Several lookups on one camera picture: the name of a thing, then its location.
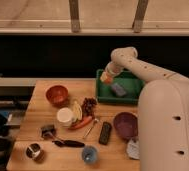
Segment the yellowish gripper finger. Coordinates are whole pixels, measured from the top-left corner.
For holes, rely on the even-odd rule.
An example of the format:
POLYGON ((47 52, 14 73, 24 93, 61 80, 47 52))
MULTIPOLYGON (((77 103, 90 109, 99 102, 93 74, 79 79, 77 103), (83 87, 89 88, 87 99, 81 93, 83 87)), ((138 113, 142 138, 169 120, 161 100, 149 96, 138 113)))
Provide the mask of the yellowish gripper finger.
POLYGON ((103 72, 103 73, 101 74, 101 76, 100 76, 100 80, 101 80, 102 82, 104 82, 104 80, 105 80, 105 78, 106 78, 107 76, 108 76, 107 73, 106 73, 106 72, 103 72))

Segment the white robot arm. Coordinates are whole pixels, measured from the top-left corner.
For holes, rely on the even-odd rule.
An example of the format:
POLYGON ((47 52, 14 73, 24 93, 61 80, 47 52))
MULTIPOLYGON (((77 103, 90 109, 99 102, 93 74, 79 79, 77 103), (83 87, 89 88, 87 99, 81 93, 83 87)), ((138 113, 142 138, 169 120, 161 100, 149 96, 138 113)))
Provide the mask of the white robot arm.
POLYGON ((189 171, 189 78, 125 47, 111 52, 101 81, 110 83, 125 69, 145 82, 138 100, 140 171, 189 171))

